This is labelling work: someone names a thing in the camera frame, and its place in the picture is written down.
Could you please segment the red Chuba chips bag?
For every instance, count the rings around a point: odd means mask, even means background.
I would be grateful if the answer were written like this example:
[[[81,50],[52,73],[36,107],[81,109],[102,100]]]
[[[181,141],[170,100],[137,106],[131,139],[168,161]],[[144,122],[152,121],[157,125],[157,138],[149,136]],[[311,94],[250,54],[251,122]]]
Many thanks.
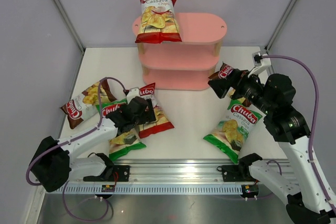
[[[181,42],[174,5],[177,0],[140,0],[141,19],[136,43]]]
[[[163,109],[160,107],[154,93],[155,82],[145,85],[139,89],[140,97],[145,100],[151,99],[153,113],[150,113],[150,117],[155,115],[155,120],[153,122],[146,122],[145,124],[139,125],[130,131],[130,133],[136,134],[138,138],[145,138],[151,134],[156,134],[174,128],[174,125],[166,117]]]

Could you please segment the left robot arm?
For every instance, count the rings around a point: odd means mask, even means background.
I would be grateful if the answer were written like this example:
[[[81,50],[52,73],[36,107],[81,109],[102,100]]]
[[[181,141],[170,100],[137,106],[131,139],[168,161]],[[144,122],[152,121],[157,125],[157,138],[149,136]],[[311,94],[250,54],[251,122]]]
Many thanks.
[[[127,133],[140,124],[154,121],[151,99],[134,97],[129,103],[102,116],[98,125],[71,137],[44,138],[26,172],[31,185],[42,185],[47,192],[61,188],[66,182],[116,182],[117,170],[104,153],[82,158],[84,152]]]

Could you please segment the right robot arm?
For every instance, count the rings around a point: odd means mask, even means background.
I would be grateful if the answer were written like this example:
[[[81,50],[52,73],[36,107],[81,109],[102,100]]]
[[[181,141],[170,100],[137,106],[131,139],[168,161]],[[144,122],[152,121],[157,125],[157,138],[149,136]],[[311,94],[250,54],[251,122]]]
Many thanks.
[[[230,69],[221,77],[210,77],[208,84],[220,99],[230,88],[235,89],[233,98],[243,97],[265,114],[266,130],[285,153],[298,185],[270,168],[256,153],[238,160],[239,176],[264,184],[284,203],[293,223],[330,223],[335,218],[335,194],[331,190],[324,193],[327,181],[322,174],[316,175],[321,167],[309,148],[312,128],[292,106],[296,90],[289,77],[275,73],[262,84],[255,74]]]

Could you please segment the brown Chuba chips bag right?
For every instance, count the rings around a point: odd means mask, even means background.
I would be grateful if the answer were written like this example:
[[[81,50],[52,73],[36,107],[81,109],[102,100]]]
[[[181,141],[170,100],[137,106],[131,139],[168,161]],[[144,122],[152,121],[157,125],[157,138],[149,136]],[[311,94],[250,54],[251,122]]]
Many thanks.
[[[212,75],[208,77],[209,80],[214,80],[214,79],[227,79],[229,77],[230,73],[234,70],[233,67],[230,65],[227,65],[225,63],[222,64],[221,68],[219,71],[214,72]],[[235,89],[232,89],[232,91],[229,93],[229,97],[232,100],[238,100],[240,103],[242,103],[244,106],[249,107],[251,106],[251,103],[244,97],[233,99],[233,95],[235,93]]]

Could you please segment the brown chuba chips bag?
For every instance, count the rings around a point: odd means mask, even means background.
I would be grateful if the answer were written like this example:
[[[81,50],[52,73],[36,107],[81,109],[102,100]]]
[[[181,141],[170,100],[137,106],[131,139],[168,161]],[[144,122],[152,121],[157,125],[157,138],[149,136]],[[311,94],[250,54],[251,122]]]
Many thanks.
[[[100,92],[98,92],[98,86],[99,82],[96,82],[60,108],[67,116],[70,129],[73,130],[98,112],[96,107],[99,104],[98,97],[100,97],[101,103],[116,100],[116,97],[110,91],[107,80],[102,81]]]
[[[214,79],[227,79],[229,77],[230,73],[234,70],[233,67],[230,65],[227,65],[225,63],[222,64],[221,68],[219,71],[214,72],[212,75],[208,77],[209,80],[214,80]],[[240,103],[242,103],[244,106],[249,107],[251,106],[251,103],[244,97],[233,99],[233,95],[235,93],[235,89],[232,89],[232,91],[229,93],[229,97],[232,100],[238,100]]]

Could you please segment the green Chuba chips bag left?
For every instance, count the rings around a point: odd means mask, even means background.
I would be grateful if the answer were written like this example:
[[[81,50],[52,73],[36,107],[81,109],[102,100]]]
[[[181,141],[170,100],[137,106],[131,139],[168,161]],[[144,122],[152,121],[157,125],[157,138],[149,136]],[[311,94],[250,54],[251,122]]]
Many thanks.
[[[121,108],[121,106],[124,104],[127,104],[127,99],[102,103],[101,106],[97,104],[96,108],[99,114],[101,114],[102,112],[103,117],[105,117],[108,113]],[[146,145],[140,141],[140,137],[135,129],[132,129],[113,139],[110,139],[109,143],[109,158],[112,161],[115,161],[118,158],[127,155],[130,151],[146,148]]]

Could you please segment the green chuba chips bag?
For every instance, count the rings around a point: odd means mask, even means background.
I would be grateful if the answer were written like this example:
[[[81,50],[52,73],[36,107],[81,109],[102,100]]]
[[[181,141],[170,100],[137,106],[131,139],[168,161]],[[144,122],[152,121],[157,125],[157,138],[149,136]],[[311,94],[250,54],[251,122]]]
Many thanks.
[[[260,113],[244,106],[239,100],[231,100],[224,117],[203,139],[237,164],[241,149],[262,118]]]
[[[108,113],[121,108],[121,106],[124,104],[127,104],[127,99],[102,103],[101,106],[97,104],[96,108],[99,114],[101,114],[102,112],[103,117],[105,117]],[[130,151],[146,148],[146,145],[140,141],[140,137],[135,129],[132,129],[113,139],[110,139],[109,143],[109,158],[112,161],[115,161],[118,158],[127,155]]]

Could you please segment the pink three-tier shelf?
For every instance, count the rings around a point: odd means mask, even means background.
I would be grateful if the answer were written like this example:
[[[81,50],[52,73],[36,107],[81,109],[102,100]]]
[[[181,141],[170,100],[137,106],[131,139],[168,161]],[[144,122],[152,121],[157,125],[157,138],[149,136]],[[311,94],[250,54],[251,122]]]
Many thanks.
[[[205,90],[219,61],[227,25],[211,13],[177,13],[180,42],[139,43],[145,84],[163,90]]]

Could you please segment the green Chuba chips bag right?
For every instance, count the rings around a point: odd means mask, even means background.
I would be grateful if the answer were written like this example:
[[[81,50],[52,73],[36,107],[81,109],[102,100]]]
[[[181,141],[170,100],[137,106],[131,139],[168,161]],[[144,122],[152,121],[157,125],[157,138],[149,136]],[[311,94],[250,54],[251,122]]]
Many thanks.
[[[203,139],[237,164],[241,149],[262,118],[260,113],[244,106],[239,100],[231,100],[224,117]]]

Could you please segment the brown Chuba chips bag left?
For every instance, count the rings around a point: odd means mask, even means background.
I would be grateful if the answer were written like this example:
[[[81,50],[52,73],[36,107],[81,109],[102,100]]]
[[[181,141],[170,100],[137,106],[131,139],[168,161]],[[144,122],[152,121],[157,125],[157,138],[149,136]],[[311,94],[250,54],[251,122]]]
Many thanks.
[[[101,103],[116,100],[116,97],[110,91],[107,80],[102,81],[100,92],[98,92],[98,86],[99,82],[96,82],[60,108],[67,116],[70,129],[73,130],[98,112],[96,107],[99,104],[98,97],[100,97]]]

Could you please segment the aluminium mounting rail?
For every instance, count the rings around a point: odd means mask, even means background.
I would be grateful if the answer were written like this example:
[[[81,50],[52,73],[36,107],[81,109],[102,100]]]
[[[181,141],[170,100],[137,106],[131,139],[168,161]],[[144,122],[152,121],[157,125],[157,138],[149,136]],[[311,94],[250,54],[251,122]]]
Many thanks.
[[[84,182],[86,176],[99,176],[106,167],[114,165],[129,165],[128,182]],[[44,156],[38,161],[31,161],[27,174],[33,174],[37,184],[42,185],[48,192],[61,188],[66,182],[90,184],[114,183],[202,183],[223,182],[220,172],[214,163],[148,163],[126,162],[114,163],[103,154],[88,158],[78,158],[74,163],[69,156]]]

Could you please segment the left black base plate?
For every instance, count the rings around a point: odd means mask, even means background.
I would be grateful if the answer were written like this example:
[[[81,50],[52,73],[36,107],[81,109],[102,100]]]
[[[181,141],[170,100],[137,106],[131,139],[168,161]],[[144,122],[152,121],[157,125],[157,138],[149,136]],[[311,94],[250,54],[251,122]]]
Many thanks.
[[[114,165],[106,167],[99,176],[86,176],[84,182],[128,182],[130,176],[129,165]]]

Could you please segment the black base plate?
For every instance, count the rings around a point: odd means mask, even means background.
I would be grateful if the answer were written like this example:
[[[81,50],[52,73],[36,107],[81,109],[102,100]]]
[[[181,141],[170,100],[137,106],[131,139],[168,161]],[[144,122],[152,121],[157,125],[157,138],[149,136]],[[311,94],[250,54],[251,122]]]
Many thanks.
[[[216,170],[221,173],[224,182],[254,182],[249,172],[239,165],[217,166]]]
[[[130,176],[129,165],[114,165],[106,167],[99,176],[86,176],[84,182],[128,182]]]

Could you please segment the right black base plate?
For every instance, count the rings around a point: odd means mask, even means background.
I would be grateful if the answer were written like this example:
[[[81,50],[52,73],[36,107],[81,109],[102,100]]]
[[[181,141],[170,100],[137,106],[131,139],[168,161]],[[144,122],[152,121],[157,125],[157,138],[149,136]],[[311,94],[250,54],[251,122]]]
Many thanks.
[[[254,182],[249,172],[239,165],[217,166],[216,170],[221,173],[224,182]]]

